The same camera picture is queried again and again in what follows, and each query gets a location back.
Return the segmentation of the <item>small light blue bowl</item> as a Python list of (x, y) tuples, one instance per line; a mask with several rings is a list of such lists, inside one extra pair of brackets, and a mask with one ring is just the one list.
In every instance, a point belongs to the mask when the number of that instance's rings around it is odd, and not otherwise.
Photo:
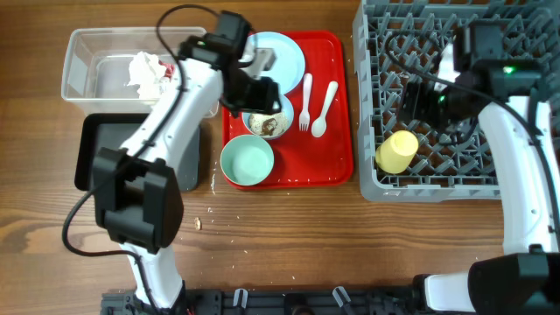
[(294, 118), (293, 106), (286, 96), (280, 96), (280, 105), (282, 110), (273, 115), (243, 113), (244, 126), (251, 134), (265, 140), (278, 139), (291, 127)]

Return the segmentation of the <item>yellow plastic cup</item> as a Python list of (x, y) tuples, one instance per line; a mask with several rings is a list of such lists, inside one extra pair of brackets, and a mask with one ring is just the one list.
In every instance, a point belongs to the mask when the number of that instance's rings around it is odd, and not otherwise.
[(410, 131), (398, 130), (386, 139), (375, 152), (375, 162), (384, 172), (404, 172), (417, 154), (419, 142)]

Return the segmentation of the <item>mint green bowl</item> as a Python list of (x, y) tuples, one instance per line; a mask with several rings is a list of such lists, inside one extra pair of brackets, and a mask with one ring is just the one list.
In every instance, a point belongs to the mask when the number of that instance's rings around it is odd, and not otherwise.
[(254, 135), (233, 138), (220, 154), (224, 176), (239, 186), (254, 186), (263, 182), (271, 174), (274, 163), (271, 146)]

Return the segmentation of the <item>white napkin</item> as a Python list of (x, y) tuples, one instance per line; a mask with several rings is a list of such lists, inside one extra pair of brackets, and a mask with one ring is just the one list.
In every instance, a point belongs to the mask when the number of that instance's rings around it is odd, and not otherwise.
[(140, 99), (158, 99), (169, 86), (171, 79), (165, 77), (165, 67), (159, 57), (138, 52), (129, 63), (129, 86), (136, 86)]

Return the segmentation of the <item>red snack wrapper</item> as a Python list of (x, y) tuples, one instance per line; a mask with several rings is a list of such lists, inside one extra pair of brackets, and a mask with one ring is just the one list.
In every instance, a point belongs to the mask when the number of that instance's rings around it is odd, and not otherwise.
[(165, 62), (163, 62), (163, 61), (159, 61), (159, 64), (160, 64), (161, 66), (165, 67), (164, 76), (165, 76), (166, 78), (171, 79), (172, 76), (173, 76), (173, 74), (174, 74), (174, 72), (175, 72), (175, 65), (174, 65), (174, 64), (171, 64), (171, 63), (165, 63)]

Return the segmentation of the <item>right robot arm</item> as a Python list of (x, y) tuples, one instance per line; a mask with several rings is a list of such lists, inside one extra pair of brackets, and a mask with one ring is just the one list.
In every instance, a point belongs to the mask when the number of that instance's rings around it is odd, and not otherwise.
[(451, 43), (452, 80), (421, 73), (399, 117), (447, 130), (474, 118), (491, 151), (504, 216), (503, 254), (469, 270), (421, 276), (432, 312), (559, 311), (559, 167), (550, 134), (550, 89), (532, 59), (507, 59), (501, 28), (473, 22)]

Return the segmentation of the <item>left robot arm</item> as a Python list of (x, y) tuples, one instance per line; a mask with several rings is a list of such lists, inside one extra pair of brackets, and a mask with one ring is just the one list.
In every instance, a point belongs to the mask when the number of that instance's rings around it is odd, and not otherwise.
[(215, 31), (182, 42), (172, 55), (171, 85), (140, 128), (119, 148), (102, 147), (94, 156), (95, 221), (131, 260), (132, 305), (140, 312), (187, 310), (172, 250), (184, 212), (176, 170), (205, 113), (217, 103), (233, 115), (282, 108), (277, 83), (247, 73), (258, 60), (242, 61), (252, 31), (242, 15), (224, 10)]

